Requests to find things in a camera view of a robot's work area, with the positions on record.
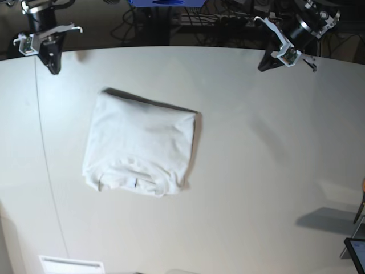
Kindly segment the white paper sheet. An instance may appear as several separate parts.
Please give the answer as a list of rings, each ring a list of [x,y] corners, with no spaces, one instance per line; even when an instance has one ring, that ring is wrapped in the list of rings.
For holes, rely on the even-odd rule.
[[[39,256],[45,273],[105,273],[102,262]]]

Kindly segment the white T-shirt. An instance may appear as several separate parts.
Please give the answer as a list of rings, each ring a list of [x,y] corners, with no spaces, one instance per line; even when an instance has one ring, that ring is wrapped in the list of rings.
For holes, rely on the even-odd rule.
[[[192,162],[196,116],[111,88],[101,91],[82,165],[86,185],[154,197],[178,194]]]

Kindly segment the black tripod leg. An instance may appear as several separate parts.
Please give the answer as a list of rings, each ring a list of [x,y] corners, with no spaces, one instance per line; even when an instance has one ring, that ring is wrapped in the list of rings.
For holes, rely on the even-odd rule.
[[[365,206],[365,194],[363,194],[363,198],[362,198],[362,201],[361,201],[360,206],[358,208],[358,211],[357,211],[357,213],[355,215],[353,224],[356,224],[357,221],[359,220],[359,218],[360,218],[360,216],[361,216],[361,214],[362,214],[362,212],[364,210],[364,206]]]

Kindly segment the tablet on stand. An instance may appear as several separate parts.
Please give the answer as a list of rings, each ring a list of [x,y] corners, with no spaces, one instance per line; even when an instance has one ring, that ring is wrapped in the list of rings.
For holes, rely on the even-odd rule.
[[[347,237],[340,259],[351,259],[358,274],[364,274],[364,239]]]

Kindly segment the blue box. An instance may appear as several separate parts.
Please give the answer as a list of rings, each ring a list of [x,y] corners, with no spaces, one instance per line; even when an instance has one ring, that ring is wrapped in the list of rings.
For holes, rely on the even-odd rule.
[[[202,7],[206,0],[130,0],[136,7]]]

